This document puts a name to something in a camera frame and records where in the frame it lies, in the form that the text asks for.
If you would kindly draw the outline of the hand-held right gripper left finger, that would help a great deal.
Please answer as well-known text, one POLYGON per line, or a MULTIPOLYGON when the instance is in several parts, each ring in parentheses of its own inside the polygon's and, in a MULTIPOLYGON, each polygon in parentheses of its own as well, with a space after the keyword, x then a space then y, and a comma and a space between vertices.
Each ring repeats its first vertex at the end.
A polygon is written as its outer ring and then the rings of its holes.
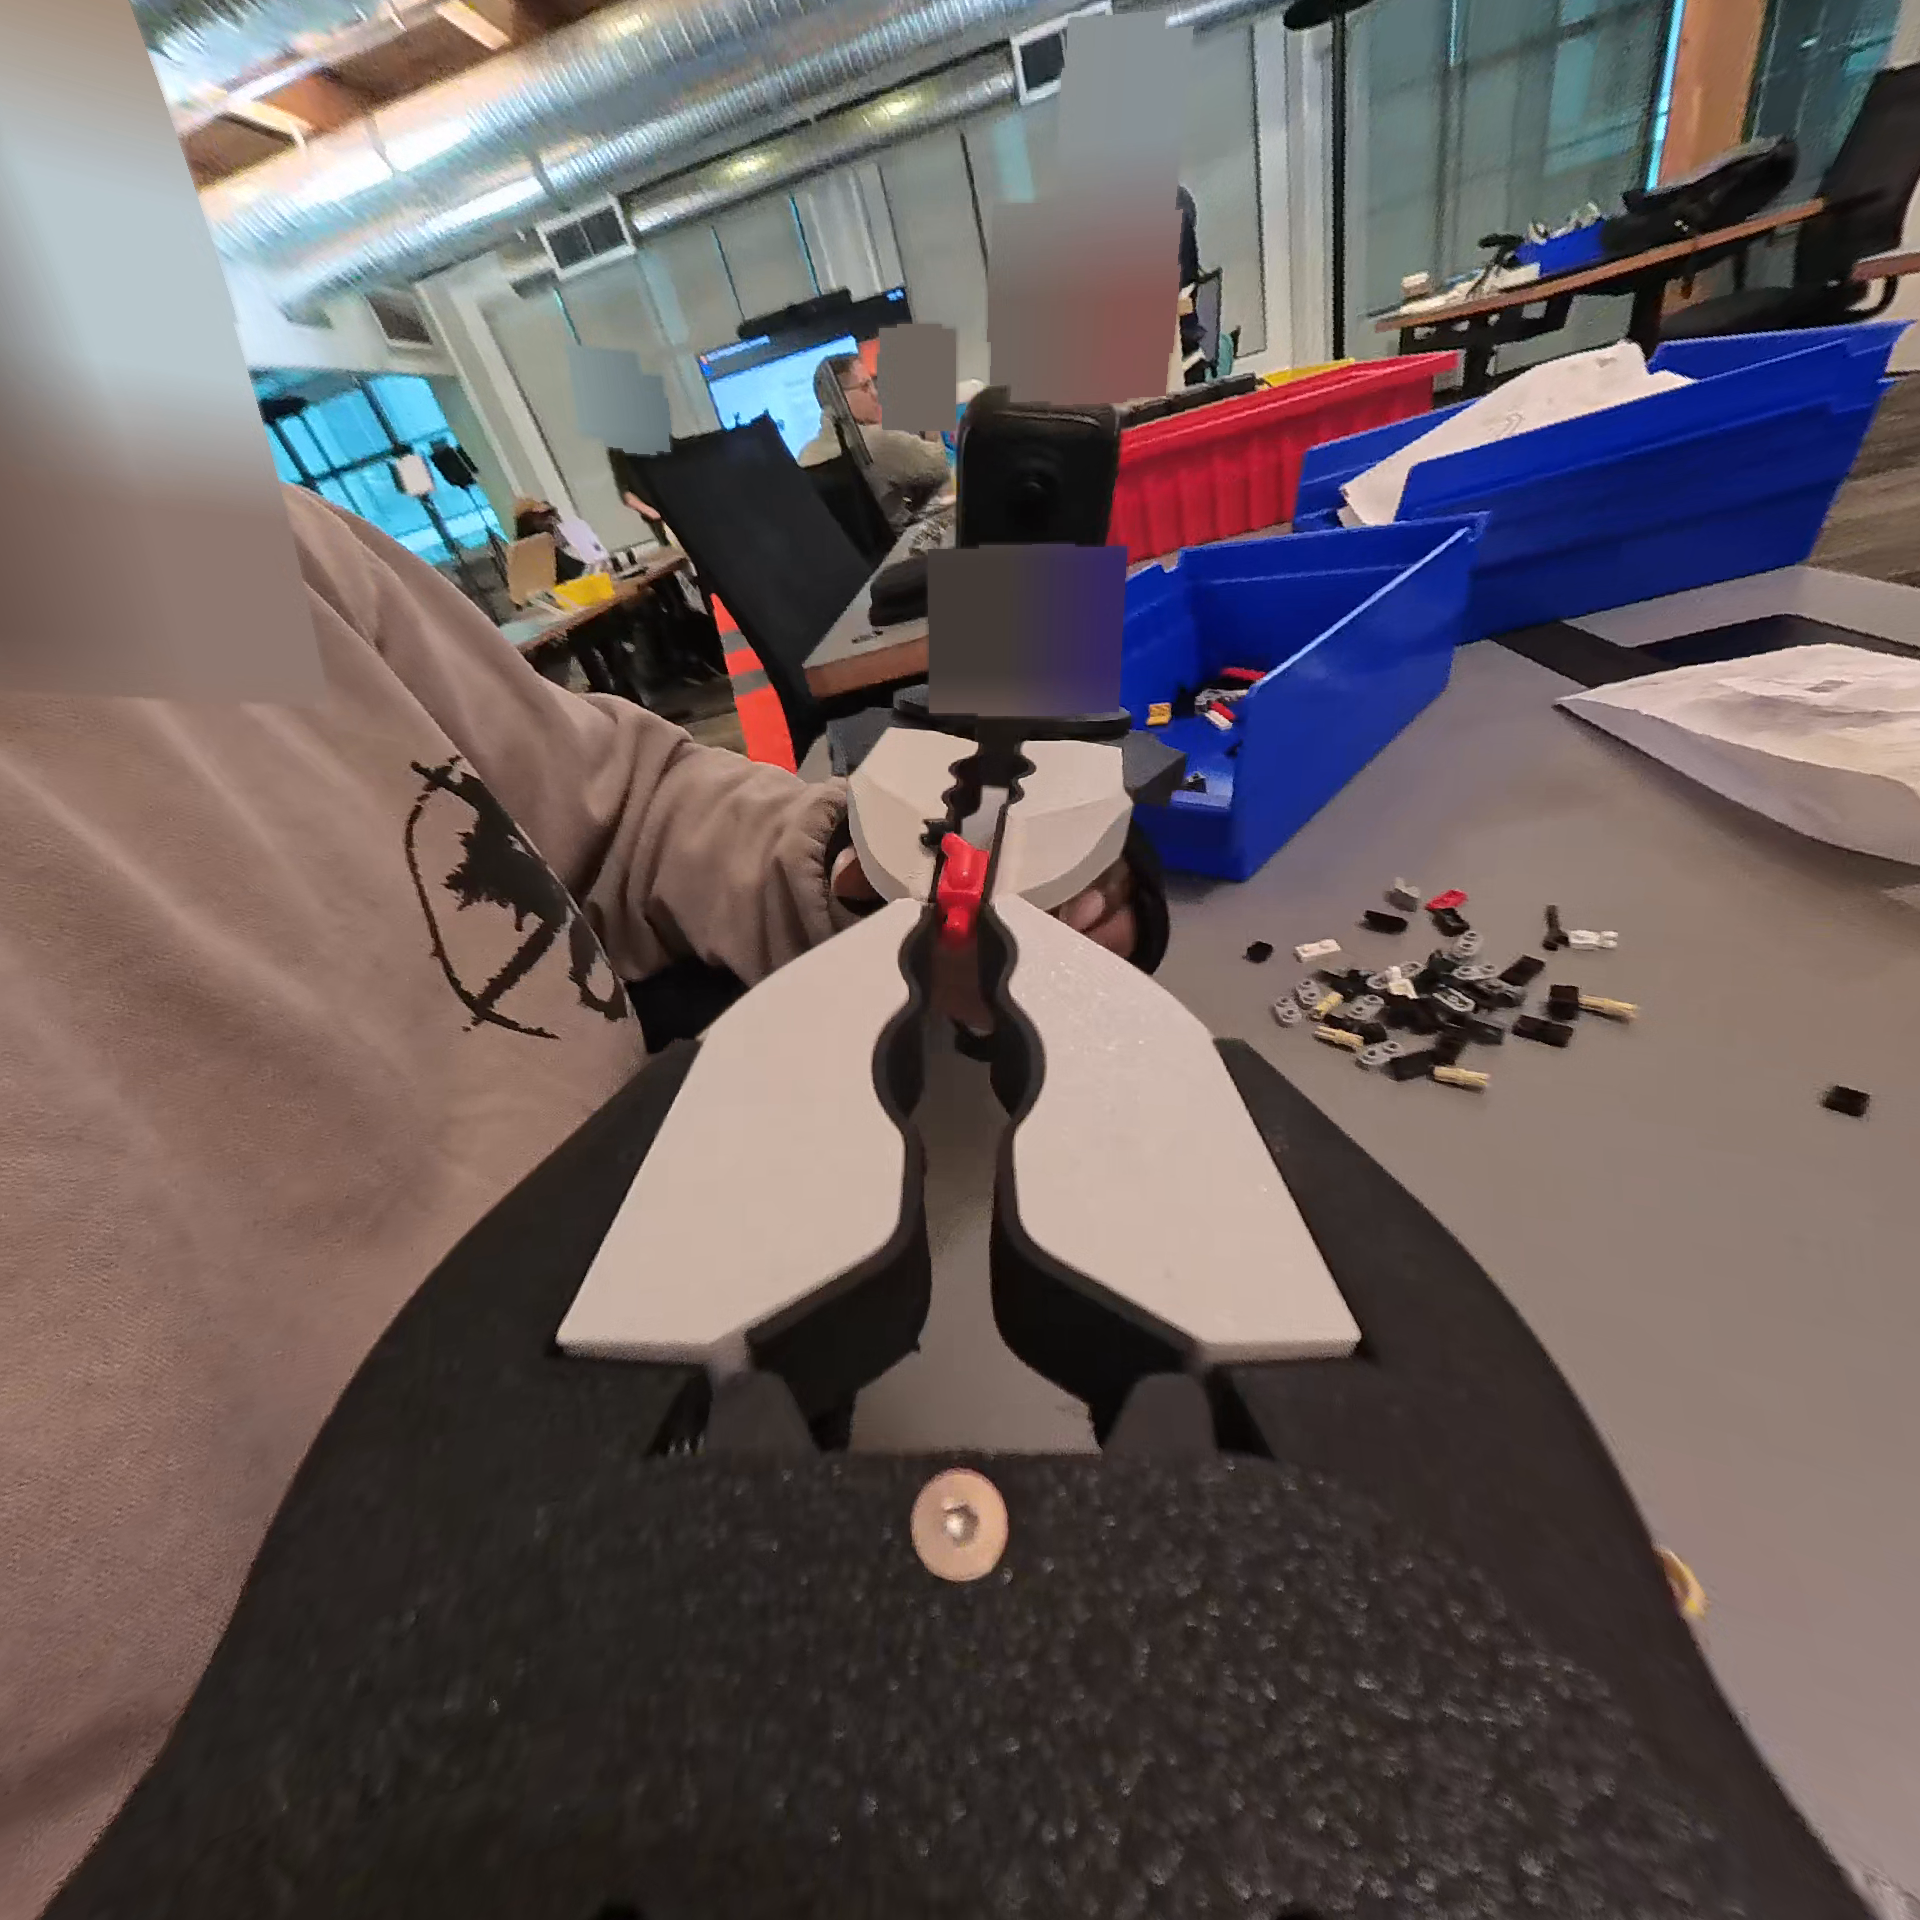
POLYGON ((770 974, 697 1040, 559 1323, 559 1355, 779 1380, 845 1452, 918 1350, 924 978, 931 917, 883 906, 770 974))

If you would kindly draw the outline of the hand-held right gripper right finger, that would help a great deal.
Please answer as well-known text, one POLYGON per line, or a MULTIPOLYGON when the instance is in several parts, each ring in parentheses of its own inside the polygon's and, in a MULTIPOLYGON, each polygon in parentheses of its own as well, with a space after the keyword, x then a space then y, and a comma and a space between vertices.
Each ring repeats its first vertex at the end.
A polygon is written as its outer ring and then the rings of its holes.
POLYGON ((1347 1360, 1356 1312, 1210 1030, 1026 899, 981 922, 1001 1341, 1104 1443, 1144 1380, 1347 1360))

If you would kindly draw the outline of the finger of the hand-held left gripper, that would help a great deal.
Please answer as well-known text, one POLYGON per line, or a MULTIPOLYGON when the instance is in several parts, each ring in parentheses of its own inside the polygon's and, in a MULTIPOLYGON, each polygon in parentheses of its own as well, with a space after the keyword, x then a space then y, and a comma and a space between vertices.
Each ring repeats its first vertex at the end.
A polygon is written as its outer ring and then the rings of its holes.
POLYGON ((1001 813, 995 899, 1060 908, 1120 860, 1133 799, 1115 738, 1027 738, 1001 813))
POLYGON ((945 838, 952 767, 963 736, 936 729, 884 729, 849 776, 847 824, 861 876, 881 899, 924 903, 945 838))

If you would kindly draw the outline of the heap of mixed toy bricks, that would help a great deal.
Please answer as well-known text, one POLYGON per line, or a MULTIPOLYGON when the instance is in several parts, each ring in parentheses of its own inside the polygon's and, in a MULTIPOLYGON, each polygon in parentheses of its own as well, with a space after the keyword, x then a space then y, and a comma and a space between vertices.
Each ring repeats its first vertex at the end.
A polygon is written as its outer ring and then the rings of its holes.
POLYGON ((1244 708, 1260 681, 1253 667, 1228 667, 1199 685, 1183 685, 1170 697, 1145 704, 1145 731, 1183 756, 1176 790, 1233 790, 1235 760, 1245 735, 1244 708))

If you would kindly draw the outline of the blue plastic bin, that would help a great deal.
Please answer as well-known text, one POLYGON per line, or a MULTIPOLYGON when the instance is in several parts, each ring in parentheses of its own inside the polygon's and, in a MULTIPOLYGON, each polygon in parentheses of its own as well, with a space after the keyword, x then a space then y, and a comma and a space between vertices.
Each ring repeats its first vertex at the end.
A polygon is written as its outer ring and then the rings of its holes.
MULTIPOLYGON (((1485 515, 1471 635, 1615 611, 1810 559, 1893 388, 1905 322, 1667 343, 1689 386, 1415 465, 1397 522, 1485 515)), ((1467 400, 1308 449, 1292 531, 1337 524, 1340 488, 1467 400)))
POLYGON ((1120 702, 1262 674, 1233 790, 1136 810, 1169 874, 1245 881, 1447 686, 1485 515, 1192 547, 1124 586, 1120 702))

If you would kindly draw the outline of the pile of small toy bricks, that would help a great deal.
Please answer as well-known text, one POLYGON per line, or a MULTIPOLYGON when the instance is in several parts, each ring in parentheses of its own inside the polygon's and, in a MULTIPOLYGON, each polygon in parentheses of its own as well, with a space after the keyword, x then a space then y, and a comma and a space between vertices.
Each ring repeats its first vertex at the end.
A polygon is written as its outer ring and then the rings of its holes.
POLYGON ((1233 1030, 1363 1115, 1698 1157, 1905 1117, 1912 953, 1805 874, 1485 858, 1437 904, 1365 876, 1211 887, 1194 933, 1233 1030))

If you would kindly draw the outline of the grey desk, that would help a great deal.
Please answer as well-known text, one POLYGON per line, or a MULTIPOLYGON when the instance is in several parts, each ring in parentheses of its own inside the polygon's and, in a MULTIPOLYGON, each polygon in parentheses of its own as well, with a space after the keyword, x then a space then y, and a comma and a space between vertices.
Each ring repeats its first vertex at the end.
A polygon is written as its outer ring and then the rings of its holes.
POLYGON ((1558 708, 1483 642, 1249 881, 1176 881, 1160 980, 1455 1235, 1708 1602, 1698 1646, 1830 1852, 1916 1895, 1916 904, 1558 708), (1542 908, 1619 946, 1548 978, 1637 1006, 1472 1049, 1481 1094, 1285 1031, 1292 946, 1388 881, 1458 887, 1499 963, 1542 908))

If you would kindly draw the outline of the person's left hand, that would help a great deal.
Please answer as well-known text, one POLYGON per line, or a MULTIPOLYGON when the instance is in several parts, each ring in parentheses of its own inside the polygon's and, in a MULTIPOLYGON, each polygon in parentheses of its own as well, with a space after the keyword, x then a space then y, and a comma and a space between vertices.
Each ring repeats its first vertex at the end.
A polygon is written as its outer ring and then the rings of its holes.
MULTIPOLYGON (((1124 858, 1101 870, 1079 894, 1054 910, 1054 919, 1081 933, 1093 946, 1110 949, 1120 960, 1131 960, 1138 946, 1138 915, 1135 906, 1135 878, 1124 858)), ((931 1006, 958 1030, 974 1037, 995 1030, 992 1006, 979 958, 979 946, 936 940, 931 960, 931 1006)))

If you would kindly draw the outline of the wooden top table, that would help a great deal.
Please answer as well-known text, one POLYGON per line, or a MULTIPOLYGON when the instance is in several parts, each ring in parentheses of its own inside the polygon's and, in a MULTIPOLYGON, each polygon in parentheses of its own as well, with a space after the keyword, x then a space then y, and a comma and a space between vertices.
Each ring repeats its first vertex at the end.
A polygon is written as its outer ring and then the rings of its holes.
POLYGON ((872 588, 877 572, 856 588, 836 618, 802 663, 804 685, 820 701, 863 694, 870 686, 899 686, 917 681, 927 670, 927 620, 899 620, 875 626, 870 620, 872 588))
POLYGON ((1392 334, 1399 356, 1455 348, 1462 397, 1483 397, 1494 384, 1498 348, 1523 347, 1560 332, 1576 300, 1628 300, 1626 338, 1641 348, 1655 348, 1669 289, 1689 289, 1698 275, 1726 261, 1742 264, 1750 248, 1771 245, 1780 234, 1821 222, 1830 211, 1830 200, 1814 198, 1707 234, 1608 257, 1578 273, 1447 300, 1422 311, 1401 307, 1381 315, 1374 332, 1392 334))

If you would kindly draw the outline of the orange striped cloth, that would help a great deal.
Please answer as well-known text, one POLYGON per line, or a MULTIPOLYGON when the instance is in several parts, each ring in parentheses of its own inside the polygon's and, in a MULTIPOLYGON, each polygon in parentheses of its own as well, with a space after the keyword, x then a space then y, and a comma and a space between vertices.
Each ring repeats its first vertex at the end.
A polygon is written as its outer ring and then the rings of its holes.
POLYGON ((757 652, 738 631, 732 613, 718 595, 707 595, 707 608, 723 649, 723 667, 732 695, 732 710, 738 722, 743 753, 752 761, 779 767, 786 772, 799 769, 784 708, 772 685, 772 676, 757 652))

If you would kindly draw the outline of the black computer monitor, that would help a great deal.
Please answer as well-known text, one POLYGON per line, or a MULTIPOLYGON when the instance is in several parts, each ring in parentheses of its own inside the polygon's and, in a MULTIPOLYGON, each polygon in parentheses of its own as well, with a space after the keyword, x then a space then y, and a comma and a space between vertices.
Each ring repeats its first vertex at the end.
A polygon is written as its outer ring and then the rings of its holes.
POLYGON ((877 336, 891 325, 911 325, 904 284, 870 297, 849 289, 797 300, 773 313, 747 318, 734 338, 700 348, 695 363, 720 429, 772 418, 790 452, 800 452, 820 429, 813 372, 827 357, 854 356, 875 372, 877 336))

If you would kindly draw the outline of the black office chair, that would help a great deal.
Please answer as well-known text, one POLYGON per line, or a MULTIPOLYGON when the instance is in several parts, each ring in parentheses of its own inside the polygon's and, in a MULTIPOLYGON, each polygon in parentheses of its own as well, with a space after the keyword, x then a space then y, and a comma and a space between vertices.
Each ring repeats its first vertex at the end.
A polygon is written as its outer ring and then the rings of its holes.
POLYGON ((1878 316, 1893 300, 1893 281, 1869 281, 1859 264, 1900 243, 1916 180, 1918 66, 1887 66, 1868 86, 1818 182, 1819 214, 1792 227, 1787 281, 1750 282, 1746 254, 1757 239, 1737 241, 1723 254, 1732 261, 1732 289, 1674 307, 1657 343, 1860 325, 1878 316))
POLYGON ((874 563, 841 529, 772 418, 673 440, 666 452, 611 447, 620 493, 659 513, 700 588, 718 595, 777 690, 799 763, 847 702, 820 702, 802 663, 870 579, 874 563))

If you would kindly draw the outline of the white printed paper bag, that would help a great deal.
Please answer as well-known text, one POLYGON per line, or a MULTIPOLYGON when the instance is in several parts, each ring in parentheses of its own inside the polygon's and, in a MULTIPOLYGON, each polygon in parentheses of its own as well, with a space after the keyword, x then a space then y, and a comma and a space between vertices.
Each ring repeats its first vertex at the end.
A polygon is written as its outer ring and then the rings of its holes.
POLYGON ((1340 488, 1337 524, 1394 522, 1415 465, 1674 391, 1689 382, 1680 372, 1649 372, 1644 352, 1632 341, 1530 366, 1499 390, 1467 400, 1460 411, 1421 431, 1396 450, 1360 466, 1340 488))
POLYGON ((1834 849, 1918 865, 1918 660, 1825 642, 1583 686, 1560 710, 1834 849))

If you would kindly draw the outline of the black bag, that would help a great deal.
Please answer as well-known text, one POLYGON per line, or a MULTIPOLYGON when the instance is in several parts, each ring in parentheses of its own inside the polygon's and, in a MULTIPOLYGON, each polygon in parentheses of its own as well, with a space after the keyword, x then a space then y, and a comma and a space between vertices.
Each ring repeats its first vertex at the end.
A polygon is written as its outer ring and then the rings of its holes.
POLYGON ((1603 223, 1603 250, 1639 254, 1750 222, 1791 184, 1796 163, 1792 138, 1767 136, 1653 188, 1628 188, 1619 214, 1603 223))

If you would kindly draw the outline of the silver air duct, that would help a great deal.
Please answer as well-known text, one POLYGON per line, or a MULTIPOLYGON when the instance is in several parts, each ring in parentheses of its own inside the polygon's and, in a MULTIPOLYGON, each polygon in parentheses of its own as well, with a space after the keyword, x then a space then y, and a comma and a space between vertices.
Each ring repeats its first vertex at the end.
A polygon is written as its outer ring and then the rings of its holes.
POLYGON ((352 200, 205 202, 216 252, 294 325, 321 325, 335 300, 411 286, 507 245, 546 236, 620 207, 625 234, 647 241, 714 213, 870 157, 924 132, 1006 105, 1015 96, 1017 36, 945 66, 924 66, 849 104, 784 129, 766 129, 707 157, 668 157, 643 172, 634 132, 600 136, 582 152, 500 155, 471 173, 407 180, 352 200))
POLYGON ((205 202, 352 200, 634 132, 643 172, 849 104, 1052 3, 133 3, 205 202))

